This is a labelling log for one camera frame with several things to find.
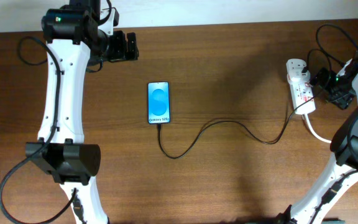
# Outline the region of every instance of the white background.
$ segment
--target white background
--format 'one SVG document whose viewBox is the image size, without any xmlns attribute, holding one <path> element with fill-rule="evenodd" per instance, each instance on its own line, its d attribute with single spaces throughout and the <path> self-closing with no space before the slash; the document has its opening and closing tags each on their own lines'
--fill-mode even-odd
<svg viewBox="0 0 358 224">
<path fill-rule="evenodd" d="M 0 32 L 41 30 L 47 9 L 68 0 L 0 0 Z M 358 18 L 358 0 L 112 0 L 119 27 Z M 102 7 L 107 7 L 102 0 Z"/>
</svg>

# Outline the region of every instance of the power socket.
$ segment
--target power socket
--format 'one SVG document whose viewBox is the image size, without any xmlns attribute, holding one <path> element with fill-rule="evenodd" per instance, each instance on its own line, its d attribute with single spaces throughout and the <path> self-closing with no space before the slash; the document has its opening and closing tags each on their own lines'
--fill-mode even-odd
<svg viewBox="0 0 358 224">
<path fill-rule="evenodd" d="M 313 97 L 311 85 L 309 84 L 310 72 L 306 71 L 302 73 L 305 67 L 306 62 L 304 60 L 294 58 L 287 61 L 287 80 L 290 84 L 294 109 Z M 315 109 L 314 100 L 311 100 L 298 108 L 295 114 L 308 114 Z"/>
</svg>

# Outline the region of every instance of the phone screen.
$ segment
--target phone screen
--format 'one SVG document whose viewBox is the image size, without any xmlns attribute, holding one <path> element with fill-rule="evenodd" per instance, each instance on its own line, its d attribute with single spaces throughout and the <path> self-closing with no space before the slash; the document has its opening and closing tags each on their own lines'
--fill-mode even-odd
<svg viewBox="0 0 358 224">
<path fill-rule="evenodd" d="M 168 82 L 149 83 L 149 123 L 169 123 L 169 86 Z"/>
</svg>

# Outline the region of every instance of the brown table surface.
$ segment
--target brown table surface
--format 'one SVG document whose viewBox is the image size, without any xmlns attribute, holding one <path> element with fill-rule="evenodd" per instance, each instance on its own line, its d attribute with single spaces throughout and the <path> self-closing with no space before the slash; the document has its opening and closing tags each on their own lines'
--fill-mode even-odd
<svg viewBox="0 0 358 224">
<path fill-rule="evenodd" d="M 358 43 L 358 20 L 332 21 Z M 314 32 L 324 21 L 124 29 L 136 32 L 140 58 L 106 63 L 87 74 L 83 97 L 85 143 L 102 150 L 97 182 L 104 211 L 116 223 L 218 223 L 274 217 L 301 199 L 323 171 L 329 145 L 314 138 L 295 116 L 282 140 L 261 144 L 240 127 L 222 124 L 205 132 L 183 159 L 167 159 L 157 130 L 147 122 L 147 84 L 170 83 L 172 122 L 163 125 L 163 145 L 172 155 L 186 149 L 205 122 L 229 117 L 257 136 L 274 139 L 292 109 L 285 63 L 317 47 Z M 25 35 L 0 34 L 0 181 L 35 141 L 45 105 L 47 66 L 30 67 L 16 57 Z M 348 60 L 355 49 L 336 30 L 325 29 L 327 51 Z M 35 44 L 24 56 L 45 58 Z M 315 73 L 325 65 L 316 54 Z M 356 102 L 341 111 L 322 98 L 311 122 L 331 138 Z M 4 191 L 18 219 L 39 222 L 67 202 L 52 177 L 32 163 L 17 171 Z M 327 217 L 358 223 L 358 184 Z M 73 223 L 72 212 L 56 223 Z M 8 223 L 0 211 L 0 223 Z"/>
</svg>

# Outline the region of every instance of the blue circle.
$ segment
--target blue circle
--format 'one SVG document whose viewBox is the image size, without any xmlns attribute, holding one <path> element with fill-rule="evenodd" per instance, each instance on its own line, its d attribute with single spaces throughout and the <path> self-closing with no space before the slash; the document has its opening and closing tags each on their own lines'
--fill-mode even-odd
<svg viewBox="0 0 358 224">
<path fill-rule="evenodd" d="M 167 111 L 167 106 L 163 101 L 165 100 L 165 92 L 161 89 L 154 90 L 151 99 L 151 111 L 156 116 L 161 116 Z"/>
</svg>

